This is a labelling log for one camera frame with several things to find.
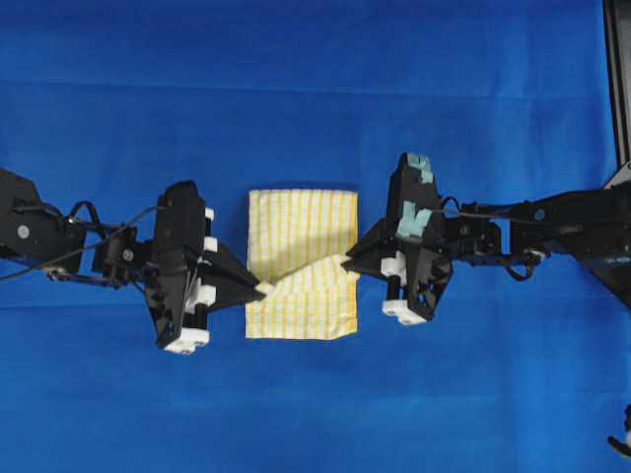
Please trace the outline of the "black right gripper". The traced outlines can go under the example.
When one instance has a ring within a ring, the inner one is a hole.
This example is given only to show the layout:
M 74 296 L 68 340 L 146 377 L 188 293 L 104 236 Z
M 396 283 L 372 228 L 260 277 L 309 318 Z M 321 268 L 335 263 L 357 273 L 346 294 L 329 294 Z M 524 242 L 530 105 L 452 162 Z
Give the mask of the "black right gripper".
M 392 224 L 383 217 L 346 252 L 349 258 L 341 266 L 386 280 L 382 312 L 402 325 L 417 325 L 434 318 L 454 261 L 473 264 L 500 254 L 500 227 L 485 219 L 444 219 L 425 227 L 422 236 L 393 236 Z

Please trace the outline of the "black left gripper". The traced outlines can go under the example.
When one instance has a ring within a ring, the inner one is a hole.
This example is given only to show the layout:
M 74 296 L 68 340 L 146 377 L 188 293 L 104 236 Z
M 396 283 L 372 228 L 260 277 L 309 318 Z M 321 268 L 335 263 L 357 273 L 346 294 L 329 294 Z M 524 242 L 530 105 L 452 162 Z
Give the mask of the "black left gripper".
M 145 300 L 156 332 L 156 344 L 175 354 L 192 354 L 207 345 L 210 332 L 207 311 L 263 300 L 255 287 L 259 280 L 223 243 L 210 236 L 214 211 L 205 209 L 206 237 L 203 255 L 191 271 L 161 276 L 151 261 L 153 239 L 138 241 L 128 223 L 106 226 L 95 250 L 93 270 L 113 287 L 131 285 Z M 203 282 L 204 272 L 244 284 L 217 286 Z

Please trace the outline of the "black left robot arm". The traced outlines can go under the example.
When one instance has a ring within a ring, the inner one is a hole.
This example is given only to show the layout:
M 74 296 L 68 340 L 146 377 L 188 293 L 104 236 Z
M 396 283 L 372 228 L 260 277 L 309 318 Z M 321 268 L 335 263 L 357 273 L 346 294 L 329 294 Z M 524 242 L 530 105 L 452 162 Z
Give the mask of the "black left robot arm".
M 35 184 L 1 172 L 1 257 L 42 271 L 49 280 L 119 289 L 144 296 L 160 349 L 190 355 L 210 341 L 208 314 L 264 299 L 259 282 L 211 235 L 215 218 L 196 184 L 168 187 L 151 212 L 152 238 L 134 222 L 107 225 L 90 201 L 68 214 L 42 201 Z

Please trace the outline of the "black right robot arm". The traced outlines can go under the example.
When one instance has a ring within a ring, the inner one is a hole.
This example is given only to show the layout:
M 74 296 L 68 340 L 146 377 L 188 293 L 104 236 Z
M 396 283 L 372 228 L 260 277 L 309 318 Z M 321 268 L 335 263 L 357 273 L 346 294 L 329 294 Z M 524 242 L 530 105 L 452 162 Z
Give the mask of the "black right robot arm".
M 566 192 L 507 206 L 450 209 L 434 183 L 397 184 L 386 215 L 348 251 L 343 268 L 386 281 L 385 314 L 433 319 L 457 261 L 529 279 L 553 254 L 572 256 L 630 303 L 630 185 Z

